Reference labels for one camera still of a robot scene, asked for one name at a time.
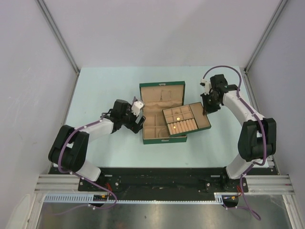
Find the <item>green jewelry tray insert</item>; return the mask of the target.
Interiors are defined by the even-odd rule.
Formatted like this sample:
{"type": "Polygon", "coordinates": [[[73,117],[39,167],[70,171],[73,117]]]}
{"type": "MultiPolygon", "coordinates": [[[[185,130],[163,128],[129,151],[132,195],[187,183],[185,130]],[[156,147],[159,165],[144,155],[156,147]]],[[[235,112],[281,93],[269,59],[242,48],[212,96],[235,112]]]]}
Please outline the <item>green jewelry tray insert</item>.
{"type": "Polygon", "coordinates": [[[170,137],[185,136],[212,127],[207,115],[203,115],[201,102],[164,109],[163,116],[170,137]]]}

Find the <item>green jewelry box beige lining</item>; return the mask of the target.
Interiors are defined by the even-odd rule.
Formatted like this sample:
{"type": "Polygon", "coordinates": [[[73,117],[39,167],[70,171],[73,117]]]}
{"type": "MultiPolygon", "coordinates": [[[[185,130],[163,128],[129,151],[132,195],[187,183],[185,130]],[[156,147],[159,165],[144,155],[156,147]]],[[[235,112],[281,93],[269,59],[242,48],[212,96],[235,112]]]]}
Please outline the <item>green jewelry box beige lining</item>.
{"type": "Polygon", "coordinates": [[[141,100],[144,102],[142,139],[145,145],[184,143],[187,135],[170,137],[163,110],[184,104],[185,82],[158,82],[139,84],[141,100]]]}

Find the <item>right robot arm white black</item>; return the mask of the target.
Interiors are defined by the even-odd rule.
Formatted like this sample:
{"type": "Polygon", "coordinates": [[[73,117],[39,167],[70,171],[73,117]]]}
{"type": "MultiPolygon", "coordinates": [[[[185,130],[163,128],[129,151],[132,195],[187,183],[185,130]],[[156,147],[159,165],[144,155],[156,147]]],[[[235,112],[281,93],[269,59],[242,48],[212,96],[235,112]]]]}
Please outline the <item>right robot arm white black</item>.
{"type": "Polygon", "coordinates": [[[237,148],[238,155],[225,168],[226,176],[220,179],[224,191],[232,191],[238,178],[254,165],[263,166],[276,151],[276,121],[266,118],[248,104],[240,94],[240,86],[229,85],[223,74],[202,79],[203,112],[211,114],[227,107],[241,125],[237,148]]]}

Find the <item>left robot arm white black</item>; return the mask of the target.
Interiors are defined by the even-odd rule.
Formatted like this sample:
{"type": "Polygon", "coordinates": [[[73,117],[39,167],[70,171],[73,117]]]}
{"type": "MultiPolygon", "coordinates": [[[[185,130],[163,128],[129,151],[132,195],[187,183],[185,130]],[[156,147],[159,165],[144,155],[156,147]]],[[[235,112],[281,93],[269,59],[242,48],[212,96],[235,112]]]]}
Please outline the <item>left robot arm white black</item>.
{"type": "Polygon", "coordinates": [[[117,99],[113,108],[102,113],[101,117],[92,123],[79,128],[63,125],[50,149],[48,160],[58,166],[62,173],[75,173],[89,180],[89,186],[99,191],[105,186],[105,178],[100,176],[101,169],[86,160],[89,143],[118,131],[122,126],[138,133],[143,128],[146,119],[142,116],[137,121],[145,107],[143,101],[136,98],[130,104],[117,99]]]}

